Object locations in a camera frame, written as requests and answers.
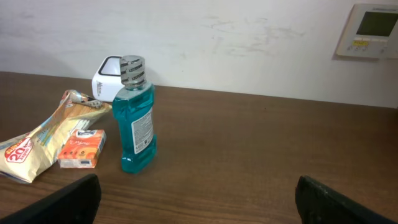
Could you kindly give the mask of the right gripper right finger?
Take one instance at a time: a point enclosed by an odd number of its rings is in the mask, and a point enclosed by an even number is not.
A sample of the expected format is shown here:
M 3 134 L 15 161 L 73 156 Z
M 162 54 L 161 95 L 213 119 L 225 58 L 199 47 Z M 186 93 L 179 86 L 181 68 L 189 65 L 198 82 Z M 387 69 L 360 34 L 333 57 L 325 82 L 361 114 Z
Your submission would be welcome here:
M 298 180 L 295 203 L 306 224 L 397 224 L 307 175 Z

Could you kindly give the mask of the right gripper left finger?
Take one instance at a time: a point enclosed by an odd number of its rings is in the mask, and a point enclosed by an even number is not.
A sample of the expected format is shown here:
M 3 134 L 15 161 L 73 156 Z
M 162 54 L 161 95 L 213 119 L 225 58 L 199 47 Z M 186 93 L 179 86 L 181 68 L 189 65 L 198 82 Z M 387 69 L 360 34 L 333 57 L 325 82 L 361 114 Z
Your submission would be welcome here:
M 101 201 L 99 178 L 88 174 L 1 219 L 3 224 L 93 223 Z

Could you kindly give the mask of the yellow snack bag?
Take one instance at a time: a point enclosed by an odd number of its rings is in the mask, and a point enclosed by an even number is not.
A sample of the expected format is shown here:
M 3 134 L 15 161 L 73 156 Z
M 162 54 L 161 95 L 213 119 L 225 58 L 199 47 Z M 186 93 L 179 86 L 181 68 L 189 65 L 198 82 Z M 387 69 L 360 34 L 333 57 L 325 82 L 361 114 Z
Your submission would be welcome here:
M 22 183 L 55 164 L 76 129 L 87 130 L 112 106 L 76 90 L 67 90 L 55 112 L 29 133 L 1 143 L 1 175 Z

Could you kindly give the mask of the blue mouthwash bottle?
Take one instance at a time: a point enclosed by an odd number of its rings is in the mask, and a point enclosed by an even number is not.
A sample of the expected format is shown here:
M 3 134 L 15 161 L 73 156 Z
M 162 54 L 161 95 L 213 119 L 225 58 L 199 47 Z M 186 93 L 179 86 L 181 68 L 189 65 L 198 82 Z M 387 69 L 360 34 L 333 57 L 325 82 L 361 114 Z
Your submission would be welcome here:
M 155 86 L 146 79 L 143 57 L 126 55 L 120 58 L 119 65 L 123 87 L 113 100 L 113 115 L 123 149 L 121 168 L 136 174 L 153 160 L 157 150 L 153 121 Z

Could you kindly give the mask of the orange tissue pack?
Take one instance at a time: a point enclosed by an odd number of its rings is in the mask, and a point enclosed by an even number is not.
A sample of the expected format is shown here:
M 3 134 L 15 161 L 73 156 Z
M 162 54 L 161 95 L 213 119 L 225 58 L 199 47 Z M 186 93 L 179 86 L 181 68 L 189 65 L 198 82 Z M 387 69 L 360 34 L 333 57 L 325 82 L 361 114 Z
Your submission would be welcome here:
M 106 141 L 103 129 L 76 129 L 59 152 L 57 160 L 61 168 L 95 168 Z

